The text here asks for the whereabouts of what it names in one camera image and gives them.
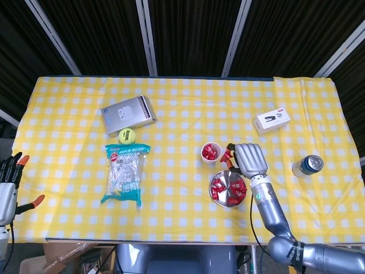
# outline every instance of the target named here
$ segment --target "yellow checkered tablecloth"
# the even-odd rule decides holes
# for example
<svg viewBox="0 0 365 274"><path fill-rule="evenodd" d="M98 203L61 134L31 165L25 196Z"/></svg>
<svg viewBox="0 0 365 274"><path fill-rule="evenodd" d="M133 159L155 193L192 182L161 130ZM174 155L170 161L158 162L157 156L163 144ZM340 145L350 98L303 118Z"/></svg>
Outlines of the yellow checkered tablecloth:
<svg viewBox="0 0 365 274"><path fill-rule="evenodd" d="M141 181L142 207L100 204L108 166L100 108L144 94L158 122L136 130L152 146ZM259 136L257 114L285 107L291 122ZM42 77L18 128L13 151L31 156L19 204L45 194L33 211L15 218L18 242L46 238L252 243L248 196L222 208L209 180L226 167L201 161L208 141L258 143L281 206L302 241L365 241L365 190L356 147L330 79L275 78L272 82L203 79ZM324 169L298 179L291 165L320 155ZM268 242L257 207L253 223Z"/></svg>

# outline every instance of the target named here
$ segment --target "gray box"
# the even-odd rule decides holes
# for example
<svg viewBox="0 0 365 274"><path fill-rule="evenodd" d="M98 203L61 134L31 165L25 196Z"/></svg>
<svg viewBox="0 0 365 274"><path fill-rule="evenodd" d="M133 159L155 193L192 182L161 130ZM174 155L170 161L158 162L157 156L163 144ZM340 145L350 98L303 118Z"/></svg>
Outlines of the gray box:
<svg viewBox="0 0 365 274"><path fill-rule="evenodd" d="M142 95L101 109L109 137L120 130L137 128L157 121L149 99Z"/></svg>

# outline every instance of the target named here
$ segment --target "stainless steel bowl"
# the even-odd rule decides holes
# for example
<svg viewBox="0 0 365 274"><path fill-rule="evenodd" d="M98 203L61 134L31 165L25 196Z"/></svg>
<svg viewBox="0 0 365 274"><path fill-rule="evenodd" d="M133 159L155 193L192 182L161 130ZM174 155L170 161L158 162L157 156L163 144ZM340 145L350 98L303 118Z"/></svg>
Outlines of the stainless steel bowl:
<svg viewBox="0 0 365 274"><path fill-rule="evenodd" d="M242 179L242 177L240 177L239 174L237 174L237 173L230 172L229 170L223 170L223 171L220 171L220 172L214 174L214 176L211 178L210 183L209 183L209 194L210 194L210 197L212 197L212 198L213 198L212 186L213 186L213 182L216 179L221 179L222 184L227 189L218 193L218 200L214 200L214 199L213 200L217 204L219 204L220 206L223 206L223 207L236 207L236 206L240 205L242 202L239 204L236 204L236 205L230 205L227 203L227 200L228 200L228 197L234 196L231 193L231 190L229 188L230 182L236 182L236 181Z"/></svg>

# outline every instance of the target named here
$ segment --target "plastic bag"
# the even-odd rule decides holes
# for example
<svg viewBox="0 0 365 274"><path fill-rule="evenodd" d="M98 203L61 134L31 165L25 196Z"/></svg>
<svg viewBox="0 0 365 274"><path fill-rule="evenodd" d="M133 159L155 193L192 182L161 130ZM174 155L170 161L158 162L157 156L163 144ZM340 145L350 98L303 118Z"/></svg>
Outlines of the plastic bag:
<svg viewBox="0 0 365 274"><path fill-rule="evenodd" d="M141 206L141 168L151 147L146 144L109 144L105 146L109 163L107 189L101 202L108 199L136 201Z"/></svg>

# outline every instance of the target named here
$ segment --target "tennis ball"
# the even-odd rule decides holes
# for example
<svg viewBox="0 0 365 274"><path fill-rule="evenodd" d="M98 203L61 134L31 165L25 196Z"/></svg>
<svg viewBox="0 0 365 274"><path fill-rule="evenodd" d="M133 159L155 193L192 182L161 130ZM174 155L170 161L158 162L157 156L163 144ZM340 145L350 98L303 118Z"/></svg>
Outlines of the tennis ball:
<svg viewBox="0 0 365 274"><path fill-rule="evenodd" d="M119 132L119 141L122 144L133 144L136 141L136 134L130 128L124 128Z"/></svg>

